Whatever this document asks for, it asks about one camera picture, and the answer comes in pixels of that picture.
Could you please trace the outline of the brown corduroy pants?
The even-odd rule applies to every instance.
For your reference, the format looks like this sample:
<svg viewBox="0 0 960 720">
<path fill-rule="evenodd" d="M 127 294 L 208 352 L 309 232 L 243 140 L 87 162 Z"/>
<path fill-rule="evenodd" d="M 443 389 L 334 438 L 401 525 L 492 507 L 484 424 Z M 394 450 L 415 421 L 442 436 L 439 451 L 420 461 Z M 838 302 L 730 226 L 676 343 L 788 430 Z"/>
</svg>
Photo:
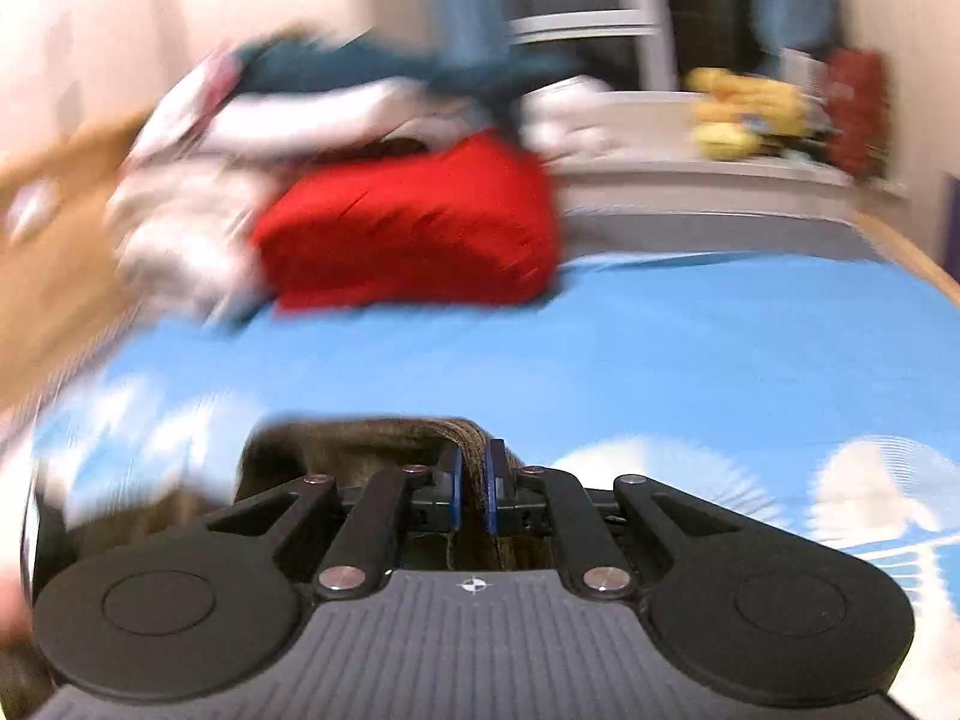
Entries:
<svg viewBox="0 0 960 720">
<path fill-rule="evenodd" d="M 238 463 L 228 468 L 224 493 L 192 472 L 167 472 L 156 483 L 122 472 L 94 498 L 93 514 L 76 525 L 65 522 L 65 507 L 52 494 L 37 493 L 39 544 L 31 566 L 50 577 L 80 557 L 187 525 L 308 473 L 330 476 L 342 489 L 359 488 L 384 468 L 428 463 L 452 444 L 464 454 L 462 528 L 446 551 L 446 564 L 455 571 L 538 571 L 548 564 L 548 546 L 534 536 L 491 536 L 485 530 L 493 502 L 485 450 L 492 440 L 483 427 L 460 418 L 274 422 L 247 439 Z"/>
</svg>

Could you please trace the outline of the red folded blanket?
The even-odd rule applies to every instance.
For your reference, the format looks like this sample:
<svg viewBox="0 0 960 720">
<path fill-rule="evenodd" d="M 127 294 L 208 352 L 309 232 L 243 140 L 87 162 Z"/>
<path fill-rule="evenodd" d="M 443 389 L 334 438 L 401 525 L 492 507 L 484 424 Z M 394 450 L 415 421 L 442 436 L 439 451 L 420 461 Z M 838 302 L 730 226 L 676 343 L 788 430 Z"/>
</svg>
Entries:
<svg viewBox="0 0 960 720">
<path fill-rule="evenodd" d="M 438 153 L 318 169 L 251 241 L 283 312 L 524 304 L 562 258 L 544 166 L 491 130 Z"/>
</svg>

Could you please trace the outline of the blue white patterned bedsheet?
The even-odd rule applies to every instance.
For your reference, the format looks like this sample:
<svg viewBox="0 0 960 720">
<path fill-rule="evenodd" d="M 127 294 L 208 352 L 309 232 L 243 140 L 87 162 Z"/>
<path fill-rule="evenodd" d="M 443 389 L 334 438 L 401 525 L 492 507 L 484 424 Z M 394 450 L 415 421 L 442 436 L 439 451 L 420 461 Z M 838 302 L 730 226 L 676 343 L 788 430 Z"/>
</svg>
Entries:
<svg viewBox="0 0 960 720">
<path fill-rule="evenodd" d="M 5 504 L 34 468 L 71 515 L 176 479 L 224 499 L 247 436 L 293 415 L 467 418 L 530 465 L 647 473 L 958 610 L 958 312 L 891 263 L 599 255 L 521 309 L 163 322 L 29 420 Z"/>
</svg>

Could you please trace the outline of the white plush toy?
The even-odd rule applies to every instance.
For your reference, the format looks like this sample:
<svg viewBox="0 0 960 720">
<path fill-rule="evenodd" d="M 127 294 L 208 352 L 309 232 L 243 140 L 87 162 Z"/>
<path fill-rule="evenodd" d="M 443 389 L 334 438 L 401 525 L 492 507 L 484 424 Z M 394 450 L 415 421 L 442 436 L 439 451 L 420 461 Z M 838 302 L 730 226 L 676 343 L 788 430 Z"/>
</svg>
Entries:
<svg viewBox="0 0 960 720">
<path fill-rule="evenodd" d="M 605 118 L 613 89 L 578 75 L 531 91 L 521 99 L 519 140 L 540 160 L 599 158 L 626 148 Z"/>
</svg>

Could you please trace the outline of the white folded quilt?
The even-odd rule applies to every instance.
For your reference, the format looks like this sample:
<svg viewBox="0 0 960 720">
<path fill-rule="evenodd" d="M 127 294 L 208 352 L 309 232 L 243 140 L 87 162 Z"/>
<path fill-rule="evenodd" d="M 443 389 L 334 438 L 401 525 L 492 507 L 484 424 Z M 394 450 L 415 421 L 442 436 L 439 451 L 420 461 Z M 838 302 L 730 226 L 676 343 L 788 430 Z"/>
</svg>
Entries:
<svg viewBox="0 0 960 720">
<path fill-rule="evenodd" d="M 241 323 L 270 298 L 251 242 L 290 172 L 229 158 L 140 164 L 106 206 L 119 277 L 151 317 Z"/>
</svg>

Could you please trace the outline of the white folded pillow bedding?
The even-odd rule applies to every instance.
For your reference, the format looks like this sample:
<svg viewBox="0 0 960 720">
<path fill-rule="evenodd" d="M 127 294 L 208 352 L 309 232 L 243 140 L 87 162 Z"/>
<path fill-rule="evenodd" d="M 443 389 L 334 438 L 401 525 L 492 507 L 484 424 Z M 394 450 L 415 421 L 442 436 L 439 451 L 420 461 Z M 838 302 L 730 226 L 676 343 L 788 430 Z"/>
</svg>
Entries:
<svg viewBox="0 0 960 720">
<path fill-rule="evenodd" d="M 293 156 L 364 145 L 420 119 L 469 109 L 466 98 L 427 91 L 409 78 L 306 94 L 240 94 L 223 101 L 202 78 L 185 78 L 161 99 L 128 152 L 128 164 L 191 149 L 242 156 Z"/>
</svg>

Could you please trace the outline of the yellow plush toys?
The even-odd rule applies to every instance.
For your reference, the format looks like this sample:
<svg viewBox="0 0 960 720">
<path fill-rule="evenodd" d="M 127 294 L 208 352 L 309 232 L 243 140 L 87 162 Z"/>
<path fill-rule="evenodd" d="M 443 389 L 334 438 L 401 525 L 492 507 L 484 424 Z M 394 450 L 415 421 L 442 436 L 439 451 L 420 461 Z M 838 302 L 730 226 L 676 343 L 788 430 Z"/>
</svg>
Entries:
<svg viewBox="0 0 960 720">
<path fill-rule="evenodd" d="M 830 130 L 822 103 L 793 83 L 716 67 L 695 68 L 685 83 L 697 95 L 692 143 L 705 160 L 776 154 Z"/>
</svg>

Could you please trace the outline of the blue curtain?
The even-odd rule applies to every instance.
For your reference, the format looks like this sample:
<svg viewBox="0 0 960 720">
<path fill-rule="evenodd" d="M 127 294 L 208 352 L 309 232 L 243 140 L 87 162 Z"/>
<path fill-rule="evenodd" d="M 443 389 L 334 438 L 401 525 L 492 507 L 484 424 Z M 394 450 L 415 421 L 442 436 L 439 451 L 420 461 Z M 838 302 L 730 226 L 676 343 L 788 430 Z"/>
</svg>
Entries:
<svg viewBox="0 0 960 720">
<path fill-rule="evenodd" d="M 512 43 L 507 1 L 434 0 L 441 54 L 459 65 L 506 59 Z"/>
</svg>

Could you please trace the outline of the wooden bed headboard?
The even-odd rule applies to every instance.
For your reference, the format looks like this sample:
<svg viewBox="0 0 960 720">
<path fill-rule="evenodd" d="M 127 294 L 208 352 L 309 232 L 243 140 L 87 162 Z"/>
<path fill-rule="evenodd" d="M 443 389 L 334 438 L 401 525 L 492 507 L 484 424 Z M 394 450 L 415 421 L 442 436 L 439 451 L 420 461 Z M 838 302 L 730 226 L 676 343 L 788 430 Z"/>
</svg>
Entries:
<svg viewBox="0 0 960 720">
<path fill-rule="evenodd" d="M 140 110 L 88 125 L 2 167 L 3 208 L 36 179 L 49 179 L 57 200 L 41 231 L 2 244 L 3 413 L 36 397 L 132 309 L 116 275 L 104 212 L 145 121 Z"/>
</svg>

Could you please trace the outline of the blue shark plush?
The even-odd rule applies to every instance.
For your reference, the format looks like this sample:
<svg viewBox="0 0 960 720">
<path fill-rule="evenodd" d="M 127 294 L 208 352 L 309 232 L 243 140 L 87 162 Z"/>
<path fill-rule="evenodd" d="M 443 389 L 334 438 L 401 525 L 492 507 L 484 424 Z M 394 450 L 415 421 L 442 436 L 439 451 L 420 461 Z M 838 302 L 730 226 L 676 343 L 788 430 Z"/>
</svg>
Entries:
<svg viewBox="0 0 960 720">
<path fill-rule="evenodd" d="M 320 37 L 284 32 L 235 50 L 238 94 L 319 94 L 409 78 L 428 93 L 466 98 L 495 127 L 514 132 L 519 101 L 526 94 L 579 75 L 563 54 L 512 47 L 496 59 L 456 64 L 431 52 L 412 52 L 370 36 L 334 44 Z"/>
</svg>

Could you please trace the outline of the dark red cushion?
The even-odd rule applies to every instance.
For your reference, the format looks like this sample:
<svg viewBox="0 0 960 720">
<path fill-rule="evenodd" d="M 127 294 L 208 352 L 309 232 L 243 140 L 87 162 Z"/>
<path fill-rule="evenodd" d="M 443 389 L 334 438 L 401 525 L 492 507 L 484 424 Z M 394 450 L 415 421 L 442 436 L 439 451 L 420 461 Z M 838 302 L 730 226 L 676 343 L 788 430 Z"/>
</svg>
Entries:
<svg viewBox="0 0 960 720">
<path fill-rule="evenodd" d="M 856 182 L 882 176 L 889 160 L 889 72 L 875 50 L 836 49 L 827 62 L 827 161 Z"/>
</svg>

